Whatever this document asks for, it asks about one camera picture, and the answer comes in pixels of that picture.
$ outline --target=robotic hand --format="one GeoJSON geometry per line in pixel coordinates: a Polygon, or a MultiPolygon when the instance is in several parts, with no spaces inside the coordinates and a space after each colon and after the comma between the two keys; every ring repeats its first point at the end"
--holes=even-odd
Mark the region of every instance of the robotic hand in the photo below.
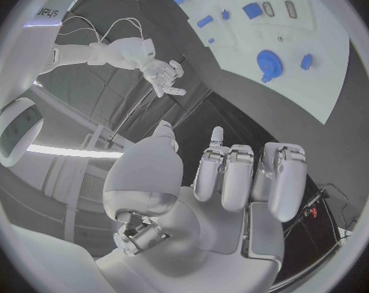
{"type": "Polygon", "coordinates": [[[174,88],[176,78],[184,74],[180,63],[171,60],[168,63],[154,58],[156,51],[152,39],[143,40],[137,37],[115,40],[109,45],[101,42],[89,46],[77,44],[55,44],[40,74],[52,71],[63,65],[87,63],[88,65],[104,65],[106,63],[126,70],[138,68],[149,81],[157,96],[164,93],[183,96],[184,89],[174,88]]]}

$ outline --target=vent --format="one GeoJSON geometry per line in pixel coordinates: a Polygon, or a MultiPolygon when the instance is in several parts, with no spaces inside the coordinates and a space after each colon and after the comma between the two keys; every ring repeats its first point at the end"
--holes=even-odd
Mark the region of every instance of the vent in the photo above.
{"type": "Polygon", "coordinates": [[[85,173],[83,185],[81,186],[80,197],[101,203],[103,199],[103,186],[103,178],[85,173]]]}

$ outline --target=light fixture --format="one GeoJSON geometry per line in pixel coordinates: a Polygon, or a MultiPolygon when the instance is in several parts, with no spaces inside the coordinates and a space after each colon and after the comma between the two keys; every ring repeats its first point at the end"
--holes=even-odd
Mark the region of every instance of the light fixture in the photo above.
{"type": "Polygon", "coordinates": [[[59,156],[73,156],[78,158],[120,158],[120,152],[99,152],[87,150],[74,150],[71,148],[55,148],[53,146],[30,145],[27,151],[41,154],[51,154],[59,156]]]}

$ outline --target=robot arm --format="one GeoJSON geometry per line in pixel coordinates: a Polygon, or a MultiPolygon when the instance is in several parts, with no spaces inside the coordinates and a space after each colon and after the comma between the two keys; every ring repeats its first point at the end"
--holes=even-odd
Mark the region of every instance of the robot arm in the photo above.
{"type": "Polygon", "coordinates": [[[155,55],[152,39],[143,40],[137,37],[118,39],[109,45],[101,42],[91,43],[89,46],[55,44],[40,74],[48,73],[63,65],[108,63],[126,70],[139,69],[144,78],[152,84],[159,98],[164,93],[185,95],[184,89],[172,87],[176,78],[184,74],[182,66],[174,60],[169,64],[157,60],[154,58],[155,55]]]}

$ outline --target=display screen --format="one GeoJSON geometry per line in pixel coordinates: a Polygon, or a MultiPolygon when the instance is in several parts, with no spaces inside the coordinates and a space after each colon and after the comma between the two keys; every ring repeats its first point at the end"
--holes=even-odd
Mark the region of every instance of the display screen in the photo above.
{"type": "Polygon", "coordinates": [[[43,116],[36,105],[30,106],[17,116],[0,137],[0,151],[2,155],[8,158],[21,138],[42,118],[43,116]]]}

